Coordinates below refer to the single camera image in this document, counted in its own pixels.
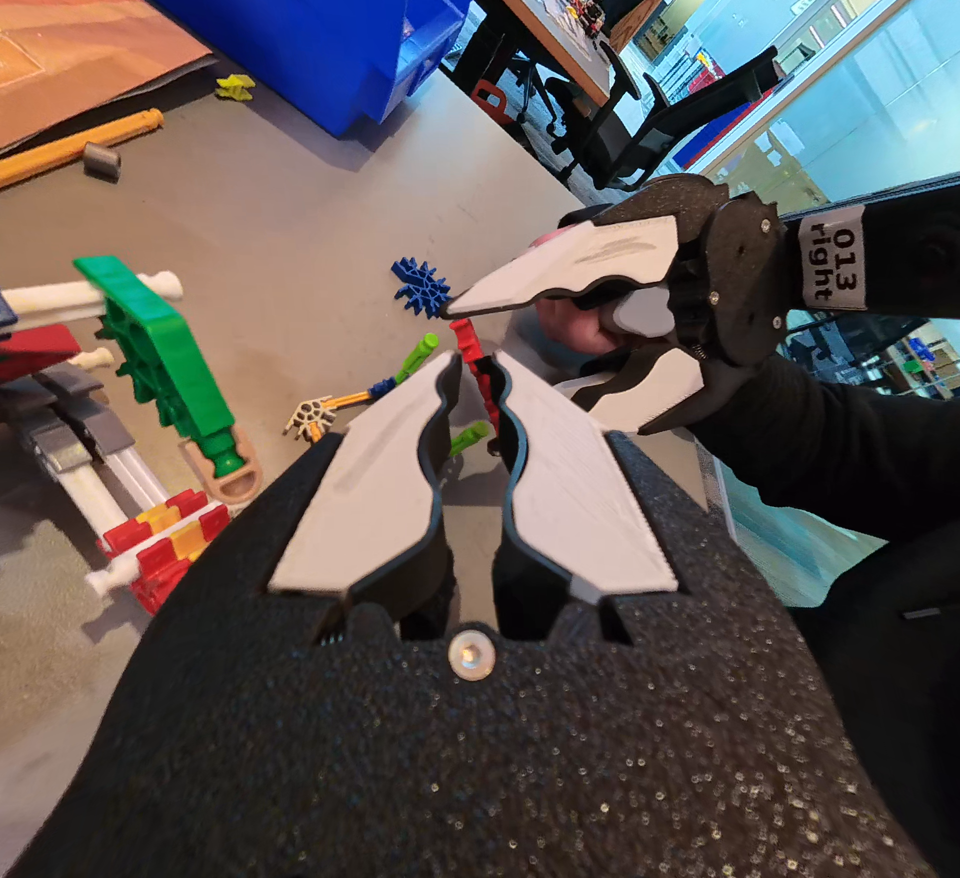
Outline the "person's right hand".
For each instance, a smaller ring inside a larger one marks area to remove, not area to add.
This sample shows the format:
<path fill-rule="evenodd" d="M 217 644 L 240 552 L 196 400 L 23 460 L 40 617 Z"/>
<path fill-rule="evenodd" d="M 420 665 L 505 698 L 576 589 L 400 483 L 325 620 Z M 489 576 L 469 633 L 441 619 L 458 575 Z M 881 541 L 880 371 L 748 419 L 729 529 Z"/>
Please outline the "person's right hand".
<path fill-rule="evenodd" d="M 579 308 L 571 299 L 541 299 L 534 310 L 545 337 L 577 355 L 605 356 L 630 341 L 629 336 L 602 327 L 599 309 Z"/>

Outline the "wooden background desk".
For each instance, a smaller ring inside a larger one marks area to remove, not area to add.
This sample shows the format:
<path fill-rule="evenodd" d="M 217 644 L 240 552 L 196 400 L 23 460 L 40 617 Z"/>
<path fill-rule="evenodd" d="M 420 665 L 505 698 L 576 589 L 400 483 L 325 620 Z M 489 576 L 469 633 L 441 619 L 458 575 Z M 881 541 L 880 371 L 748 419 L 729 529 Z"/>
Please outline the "wooden background desk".
<path fill-rule="evenodd" d="M 604 53 L 583 36 L 581 29 L 560 24 L 545 0 L 501 0 L 510 15 L 548 53 L 568 78 L 598 107 L 610 99 L 613 67 Z"/>

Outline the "long yellow rod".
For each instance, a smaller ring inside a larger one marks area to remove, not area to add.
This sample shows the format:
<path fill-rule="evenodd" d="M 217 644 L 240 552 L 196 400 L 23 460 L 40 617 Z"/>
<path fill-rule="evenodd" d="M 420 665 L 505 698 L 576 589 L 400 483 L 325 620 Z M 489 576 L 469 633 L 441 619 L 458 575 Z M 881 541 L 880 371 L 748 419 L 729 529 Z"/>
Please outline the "long yellow rod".
<path fill-rule="evenodd" d="M 153 108 L 6 157 L 1 160 L 1 188 L 12 187 L 73 163 L 83 156 L 89 144 L 113 147 L 147 135 L 163 125 L 162 112 Z"/>

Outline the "toy instruction booklet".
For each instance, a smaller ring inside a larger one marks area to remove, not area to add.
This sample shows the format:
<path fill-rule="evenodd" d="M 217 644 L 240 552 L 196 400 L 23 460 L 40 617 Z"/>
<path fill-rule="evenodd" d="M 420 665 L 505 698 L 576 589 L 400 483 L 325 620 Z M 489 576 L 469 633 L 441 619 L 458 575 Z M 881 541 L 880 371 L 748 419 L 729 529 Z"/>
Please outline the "toy instruction booklet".
<path fill-rule="evenodd" d="M 212 62 L 145 0 L 1 0 L 1 152 Z"/>

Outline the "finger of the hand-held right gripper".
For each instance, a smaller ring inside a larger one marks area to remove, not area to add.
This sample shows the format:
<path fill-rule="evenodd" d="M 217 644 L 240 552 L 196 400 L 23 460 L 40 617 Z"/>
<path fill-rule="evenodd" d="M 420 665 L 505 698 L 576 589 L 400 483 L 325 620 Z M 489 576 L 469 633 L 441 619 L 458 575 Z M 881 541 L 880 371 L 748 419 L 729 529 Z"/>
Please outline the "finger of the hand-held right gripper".
<path fill-rule="evenodd" d="M 596 370 L 561 381 L 555 389 L 603 430 L 637 434 L 703 386 L 699 359 L 655 344 L 606 356 Z"/>
<path fill-rule="evenodd" d="M 679 248 L 675 217 L 568 227 L 487 274 L 447 302 L 444 319 L 524 308 L 548 297 L 577 298 L 602 284 L 661 283 Z"/>

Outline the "red connector bridge green rod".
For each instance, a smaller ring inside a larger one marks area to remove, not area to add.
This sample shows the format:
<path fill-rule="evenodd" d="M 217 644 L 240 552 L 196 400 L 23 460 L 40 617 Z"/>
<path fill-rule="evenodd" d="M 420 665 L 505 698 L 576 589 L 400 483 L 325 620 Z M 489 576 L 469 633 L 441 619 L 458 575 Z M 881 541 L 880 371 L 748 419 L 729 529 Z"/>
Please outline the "red connector bridge green rod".
<path fill-rule="evenodd" d="M 456 337 L 463 363 L 466 364 L 477 384 L 494 435 L 498 437 L 499 408 L 492 393 L 491 362 L 482 349 L 481 342 L 474 330 L 474 324 L 470 319 L 464 318 L 452 321 L 449 327 Z"/>

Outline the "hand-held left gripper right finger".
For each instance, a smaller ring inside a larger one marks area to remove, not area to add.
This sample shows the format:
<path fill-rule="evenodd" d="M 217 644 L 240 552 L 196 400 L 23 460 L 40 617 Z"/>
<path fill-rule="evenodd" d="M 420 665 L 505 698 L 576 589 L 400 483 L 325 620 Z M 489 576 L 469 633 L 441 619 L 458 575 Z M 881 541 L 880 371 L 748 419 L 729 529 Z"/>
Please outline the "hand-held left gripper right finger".
<path fill-rule="evenodd" d="M 503 423 L 519 426 L 510 528 L 571 596 L 671 594 L 679 582 L 601 426 L 504 351 Z"/>

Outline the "rod frame with lime posts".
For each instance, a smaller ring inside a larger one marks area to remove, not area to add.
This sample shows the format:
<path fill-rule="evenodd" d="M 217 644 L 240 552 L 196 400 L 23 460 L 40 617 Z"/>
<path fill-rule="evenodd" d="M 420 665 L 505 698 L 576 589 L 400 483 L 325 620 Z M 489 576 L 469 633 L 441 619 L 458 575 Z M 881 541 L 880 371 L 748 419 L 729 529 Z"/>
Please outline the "rod frame with lime posts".
<path fill-rule="evenodd" d="M 339 411 L 368 406 L 389 395 L 402 383 L 410 380 L 414 373 L 426 364 L 427 359 L 437 350 L 439 343 L 437 334 L 426 333 L 394 375 L 380 380 L 365 391 L 342 397 L 325 396 L 299 403 L 281 433 L 285 436 L 292 434 L 295 440 L 304 440 L 309 445 L 317 444 L 329 433 Z M 467 448 L 480 443 L 483 438 L 489 438 L 487 450 L 490 453 L 498 453 L 498 437 L 495 436 L 494 428 L 486 417 L 486 421 L 477 421 L 453 437 L 449 456 L 450 458 L 460 456 Z"/>

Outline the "grey cylindrical spacer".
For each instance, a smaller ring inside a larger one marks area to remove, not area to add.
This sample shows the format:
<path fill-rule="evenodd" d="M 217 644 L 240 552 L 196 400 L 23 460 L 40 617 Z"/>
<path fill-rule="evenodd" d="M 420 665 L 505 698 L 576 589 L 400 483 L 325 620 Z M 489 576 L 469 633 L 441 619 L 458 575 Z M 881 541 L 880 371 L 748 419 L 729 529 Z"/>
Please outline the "grey cylindrical spacer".
<path fill-rule="evenodd" d="M 85 175 L 110 184 L 117 184 L 122 174 L 122 156 L 111 147 L 88 141 L 80 155 Z"/>

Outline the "blue snowflake connector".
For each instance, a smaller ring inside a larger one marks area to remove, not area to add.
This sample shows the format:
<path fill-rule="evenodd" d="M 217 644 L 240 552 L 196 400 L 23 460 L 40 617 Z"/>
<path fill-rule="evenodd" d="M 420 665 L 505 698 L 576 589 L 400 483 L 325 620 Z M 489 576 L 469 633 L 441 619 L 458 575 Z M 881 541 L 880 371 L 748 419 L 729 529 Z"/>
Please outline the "blue snowflake connector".
<path fill-rule="evenodd" d="M 424 314 L 427 319 L 441 317 L 450 300 L 450 285 L 445 279 L 436 278 L 436 268 L 426 261 L 402 258 L 391 265 L 390 271 L 400 282 L 393 297 L 404 300 L 404 308 L 413 309 L 415 315 Z"/>

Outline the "black office chair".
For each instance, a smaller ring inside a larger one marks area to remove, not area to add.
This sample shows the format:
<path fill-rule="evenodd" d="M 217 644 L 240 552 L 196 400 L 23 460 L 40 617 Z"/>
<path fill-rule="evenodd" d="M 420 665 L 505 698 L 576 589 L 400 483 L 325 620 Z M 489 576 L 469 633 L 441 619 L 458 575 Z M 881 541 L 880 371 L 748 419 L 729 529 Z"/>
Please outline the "black office chair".
<path fill-rule="evenodd" d="M 603 106 L 596 107 L 591 99 L 583 98 L 579 87 L 571 81 L 551 77 L 544 83 L 546 92 L 557 103 L 563 125 L 561 134 L 555 131 L 555 123 L 547 127 L 551 150 L 555 155 L 569 152 L 571 156 L 568 165 L 551 173 L 565 184 L 580 167 L 596 190 L 634 191 L 652 175 L 670 148 L 670 137 L 654 127 L 655 118 L 669 108 L 669 101 L 657 82 L 645 75 L 653 107 L 638 131 L 628 133 L 615 109 L 625 96 L 641 102 L 640 85 L 609 44 L 601 42 L 599 48 L 613 71 L 609 97 Z"/>
<path fill-rule="evenodd" d="M 654 132 L 681 140 L 738 108 L 760 102 L 786 77 L 777 54 L 776 47 L 770 46 L 733 72 L 668 106 L 653 117 Z"/>

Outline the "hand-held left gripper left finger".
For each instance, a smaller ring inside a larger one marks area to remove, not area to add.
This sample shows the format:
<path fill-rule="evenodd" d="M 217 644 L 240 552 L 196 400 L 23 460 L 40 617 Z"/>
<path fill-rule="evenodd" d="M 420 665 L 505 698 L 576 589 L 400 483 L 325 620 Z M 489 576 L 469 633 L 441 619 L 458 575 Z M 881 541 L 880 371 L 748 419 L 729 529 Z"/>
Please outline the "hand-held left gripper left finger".
<path fill-rule="evenodd" d="M 446 573 L 439 474 L 462 358 L 432 356 L 411 380 L 359 414 L 269 581 L 273 593 L 339 600 L 426 600 Z"/>

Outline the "multicolour construction toy model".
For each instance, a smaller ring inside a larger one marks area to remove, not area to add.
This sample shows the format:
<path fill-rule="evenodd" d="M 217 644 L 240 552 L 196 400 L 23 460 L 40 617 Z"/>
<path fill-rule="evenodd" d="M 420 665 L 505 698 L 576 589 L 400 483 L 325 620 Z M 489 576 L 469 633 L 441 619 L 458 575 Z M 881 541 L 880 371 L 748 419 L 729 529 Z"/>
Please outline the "multicolour construction toy model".
<path fill-rule="evenodd" d="M 253 500 L 263 471 L 186 319 L 172 272 L 138 275 L 114 257 L 74 260 L 80 281 L 1 294 L 2 425 L 73 502 L 105 567 L 86 582 L 101 597 L 127 589 L 155 615 L 186 572 Z M 84 351 L 70 325 L 98 319 L 138 404 L 174 428 L 197 489 L 166 490 L 93 376 L 114 354 Z"/>

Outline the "person's dark clothing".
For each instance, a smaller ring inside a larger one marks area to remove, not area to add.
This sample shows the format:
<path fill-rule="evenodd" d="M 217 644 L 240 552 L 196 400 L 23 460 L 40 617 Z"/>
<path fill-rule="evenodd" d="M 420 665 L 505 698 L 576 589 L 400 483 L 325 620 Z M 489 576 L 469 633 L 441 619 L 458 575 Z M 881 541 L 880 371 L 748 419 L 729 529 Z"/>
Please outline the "person's dark clothing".
<path fill-rule="evenodd" d="M 875 790 L 937 874 L 958 876 L 958 524 L 885 545 L 789 611 Z"/>

